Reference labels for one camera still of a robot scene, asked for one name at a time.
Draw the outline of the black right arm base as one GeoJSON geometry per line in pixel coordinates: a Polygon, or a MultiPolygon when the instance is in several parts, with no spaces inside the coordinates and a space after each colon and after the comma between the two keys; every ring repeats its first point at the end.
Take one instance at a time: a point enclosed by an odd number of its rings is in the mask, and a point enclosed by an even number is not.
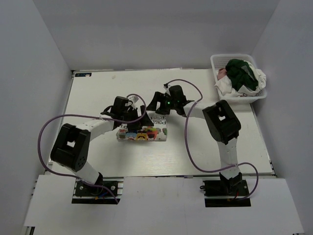
{"type": "Polygon", "coordinates": [[[231,192],[226,192],[221,181],[205,180],[200,186],[200,191],[204,193],[206,208],[234,208],[250,207],[249,190],[246,180],[242,180],[231,192]]]}

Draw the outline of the pink t shirt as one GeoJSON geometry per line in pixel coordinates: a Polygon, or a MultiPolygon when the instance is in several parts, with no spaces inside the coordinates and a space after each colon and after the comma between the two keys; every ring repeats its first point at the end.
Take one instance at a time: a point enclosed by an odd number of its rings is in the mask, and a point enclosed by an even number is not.
{"type": "Polygon", "coordinates": [[[220,80],[222,79],[223,77],[227,76],[227,71],[225,68],[223,69],[219,69],[218,70],[218,74],[217,74],[217,79],[220,80]]]}

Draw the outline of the white printed t shirt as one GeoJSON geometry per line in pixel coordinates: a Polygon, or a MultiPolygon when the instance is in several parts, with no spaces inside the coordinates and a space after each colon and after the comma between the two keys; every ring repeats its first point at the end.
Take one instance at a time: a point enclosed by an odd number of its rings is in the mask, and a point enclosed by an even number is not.
{"type": "Polygon", "coordinates": [[[249,88],[246,88],[245,86],[242,86],[238,91],[236,91],[234,88],[232,88],[232,84],[228,76],[225,76],[222,79],[218,80],[218,83],[215,83],[215,88],[218,87],[221,90],[223,95],[225,94],[231,94],[231,96],[256,95],[258,91],[266,87],[267,78],[262,70],[255,68],[249,62],[248,64],[250,65],[256,79],[258,80],[258,87],[256,91],[252,91],[249,88]]]}

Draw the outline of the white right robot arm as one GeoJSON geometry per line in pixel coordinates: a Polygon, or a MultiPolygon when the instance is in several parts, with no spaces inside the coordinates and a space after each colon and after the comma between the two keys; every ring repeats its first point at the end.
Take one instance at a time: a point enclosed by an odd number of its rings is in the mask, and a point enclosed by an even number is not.
{"type": "Polygon", "coordinates": [[[237,139],[241,129],[240,121],[225,100],[216,103],[203,103],[188,100],[180,85],[166,85],[166,92],[155,92],[147,110],[157,114],[169,115],[171,110],[186,118],[201,118],[217,142],[221,160],[221,190],[226,195],[233,195],[239,188],[242,174],[238,167],[237,139]]]}

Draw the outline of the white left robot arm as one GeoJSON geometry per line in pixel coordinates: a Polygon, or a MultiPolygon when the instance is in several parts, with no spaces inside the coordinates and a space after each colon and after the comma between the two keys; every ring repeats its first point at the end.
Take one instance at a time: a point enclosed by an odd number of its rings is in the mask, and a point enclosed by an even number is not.
{"type": "Polygon", "coordinates": [[[139,131],[143,126],[153,124],[146,113],[146,103],[143,102],[139,108],[135,106],[138,100],[143,98],[137,94],[117,96],[113,105],[105,108],[100,115],[75,115],[89,118],[90,121],[79,125],[66,123],[59,131],[50,158],[73,172],[72,177],[83,181],[92,195],[99,195],[103,191],[103,176],[87,161],[89,144],[122,125],[131,131],[139,131]]]}

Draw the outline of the dark green t shirt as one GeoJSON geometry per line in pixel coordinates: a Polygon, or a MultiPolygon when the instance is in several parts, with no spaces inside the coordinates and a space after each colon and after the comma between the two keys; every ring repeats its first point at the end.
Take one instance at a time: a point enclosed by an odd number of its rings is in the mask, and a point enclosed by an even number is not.
{"type": "Polygon", "coordinates": [[[239,59],[231,59],[228,61],[226,73],[231,81],[232,88],[238,91],[242,86],[256,91],[258,80],[256,79],[248,62],[239,59]]]}

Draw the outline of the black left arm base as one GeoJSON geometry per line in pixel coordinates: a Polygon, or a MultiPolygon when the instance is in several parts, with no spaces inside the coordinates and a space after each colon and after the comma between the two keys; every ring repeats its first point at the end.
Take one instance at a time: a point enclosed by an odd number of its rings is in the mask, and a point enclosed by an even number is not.
{"type": "Polygon", "coordinates": [[[114,196],[104,188],[91,187],[76,180],[71,202],[86,205],[117,205],[123,193],[124,178],[103,178],[102,185],[114,196]]]}

